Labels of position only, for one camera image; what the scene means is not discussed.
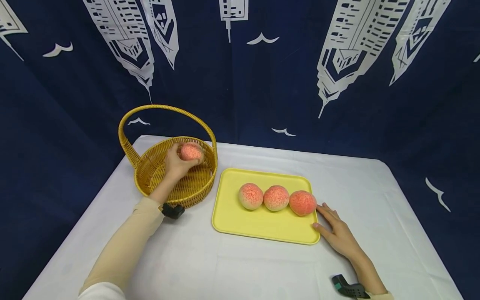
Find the peach in hand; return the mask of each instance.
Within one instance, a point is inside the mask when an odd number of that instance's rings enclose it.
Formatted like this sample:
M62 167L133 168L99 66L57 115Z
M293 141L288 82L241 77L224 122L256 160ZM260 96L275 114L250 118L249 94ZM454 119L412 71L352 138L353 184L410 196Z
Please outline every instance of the peach in hand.
M198 159L203 161L204 151L196 142L188 142L182 145L180 149L180 158L183 160Z

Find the basket handle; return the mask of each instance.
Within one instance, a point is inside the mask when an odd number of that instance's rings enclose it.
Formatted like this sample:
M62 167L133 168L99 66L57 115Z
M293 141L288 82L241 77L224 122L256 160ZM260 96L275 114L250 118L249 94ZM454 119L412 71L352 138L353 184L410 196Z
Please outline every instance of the basket handle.
M137 108L132 109L131 111L127 112L125 116L120 121L119 124L119 140L120 140L120 145L125 152L125 155L128 157L128 160L132 164L134 168L137 167L138 162L140 161L140 155L135 151L133 148L132 144L128 141L127 137L125 136L125 132L123 131L123 127L125 126L125 122L127 119L133 115L136 112L139 112L141 110L146 110L146 109L166 109L166 110L172 110L178 113L181 113L182 115L185 115L187 117L190 117L191 119L195 120L197 123L199 123L208 133L210 136L210 139L212 140L212 145L213 145L213 151L215 155L215 161L217 161L217 152L216 152L216 138L215 135L213 134L213 131L208 127L205 122L203 122L201 119L199 119L197 116L183 110L180 108L176 108L173 106L169 105L160 105L160 104L150 104L150 105L143 105L139 106Z

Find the black wrist device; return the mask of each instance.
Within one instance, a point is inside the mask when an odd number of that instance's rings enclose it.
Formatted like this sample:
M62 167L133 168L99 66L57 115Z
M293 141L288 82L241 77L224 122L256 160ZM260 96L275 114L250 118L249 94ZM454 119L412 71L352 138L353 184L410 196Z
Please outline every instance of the black wrist device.
M360 283L348 284L343 275L333 276L332 282L337 291L350 298L370 299L370 296L365 292L365 288Z
M163 204L162 213L164 216L167 216L171 219L178 219L183 213L185 212L185 208L181 205L177 205L175 207L171 207L168 204Z

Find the yellow tray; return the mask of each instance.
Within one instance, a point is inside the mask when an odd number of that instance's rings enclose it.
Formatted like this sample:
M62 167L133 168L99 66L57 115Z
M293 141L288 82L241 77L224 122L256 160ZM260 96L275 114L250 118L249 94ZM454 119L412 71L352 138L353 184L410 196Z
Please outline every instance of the yellow tray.
M312 223L318 222L316 212L301 217L289 206L271 212L263 204L253 211L245 209L238 200L238 191L247 182L255 183L263 192L272 185L284 186L290 194L298 190L312 192L305 177L228 168L220 176L213 209L212 225L217 231L304 245L318 242L320 234L312 228Z

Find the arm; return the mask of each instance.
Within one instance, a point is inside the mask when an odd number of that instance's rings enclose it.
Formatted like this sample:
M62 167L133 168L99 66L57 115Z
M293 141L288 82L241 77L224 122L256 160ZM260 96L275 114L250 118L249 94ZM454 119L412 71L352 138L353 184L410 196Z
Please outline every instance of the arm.
M148 198L143 198L135 206L133 213L108 241L80 289L80 294L100 282L109 282L125 290L148 239L162 223L161 209L168 195L191 167L201 163L199 160L181 160L177 155L179 146L180 144L175 144L168 151L164 179Z
M336 210L330 209L326 203L317 205L317 211L322 214L332 226L332 232L318 223L313 228L320 232L327 242L338 253L345 256L357 273L359 283L363 285L372 299L392 300L370 258L361 249L347 224L340 219Z

